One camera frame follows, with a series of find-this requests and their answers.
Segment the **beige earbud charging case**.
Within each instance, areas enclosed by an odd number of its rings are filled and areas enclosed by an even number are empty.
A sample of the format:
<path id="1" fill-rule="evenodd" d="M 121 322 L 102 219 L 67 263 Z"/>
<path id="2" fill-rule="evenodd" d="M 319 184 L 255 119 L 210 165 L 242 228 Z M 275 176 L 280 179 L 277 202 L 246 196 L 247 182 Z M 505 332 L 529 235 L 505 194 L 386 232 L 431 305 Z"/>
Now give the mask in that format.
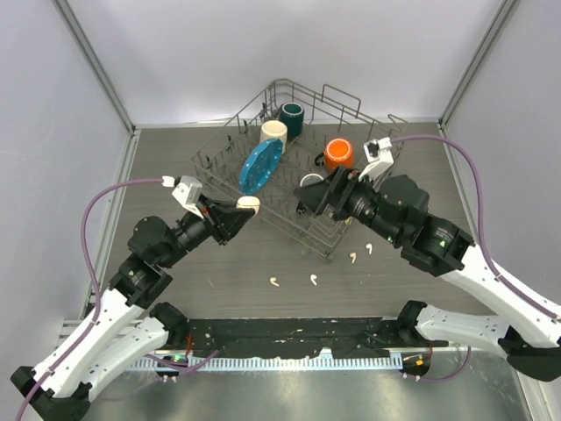
<path id="1" fill-rule="evenodd" d="M 260 208 L 260 200 L 256 196 L 241 196 L 236 202 L 236 208 L 253 210 L 257 214 Z"/>

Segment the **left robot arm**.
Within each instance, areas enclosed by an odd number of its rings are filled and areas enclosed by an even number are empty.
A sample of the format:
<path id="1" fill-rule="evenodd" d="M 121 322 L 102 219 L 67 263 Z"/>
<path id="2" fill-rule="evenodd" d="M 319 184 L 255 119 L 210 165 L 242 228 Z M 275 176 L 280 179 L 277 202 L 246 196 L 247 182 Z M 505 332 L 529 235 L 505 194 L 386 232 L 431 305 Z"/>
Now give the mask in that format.
<path id="1" fill-rule="evenodd" d="M 35 367 L 22 366 L 12 384 L 43 420 L 81 420 L 99 393 L 133 362 L 162 346 L 180 348 L 187 318 L 156 300 L 171 283 L 167 269 L 213 239 L 231 241 L 260 207 L 255 196 L 235 203 L 200 196 L 176 225 L 156 216 L 139 220 L 128 242 L 130 255 L 96 289 L 96 304 L 67 339 Z"/>

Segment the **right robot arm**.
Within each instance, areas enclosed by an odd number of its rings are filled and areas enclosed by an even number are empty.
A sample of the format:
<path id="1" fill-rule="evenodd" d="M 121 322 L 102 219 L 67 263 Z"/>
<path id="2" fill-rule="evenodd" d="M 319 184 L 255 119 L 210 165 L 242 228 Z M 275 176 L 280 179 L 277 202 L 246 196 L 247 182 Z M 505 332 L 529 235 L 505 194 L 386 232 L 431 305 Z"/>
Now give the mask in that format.
<path id="1" fill-rule="evenodd" d="M 498 265 L 468 232 L 430 214 L 429 194 L 412 179 L 389 177 L 376 189 L 357 171 L 337 168 L 294 194 L 316 215 L 331 207 L 334 219 L 357 220 L 400 250 L 410 266 L 461 288 L 492 311 L 474 316 L 409 301 L 395 326 L 403 345 L 456 342 L 499 355 L 535 380 L 559 378 L 559 304 Z"/>

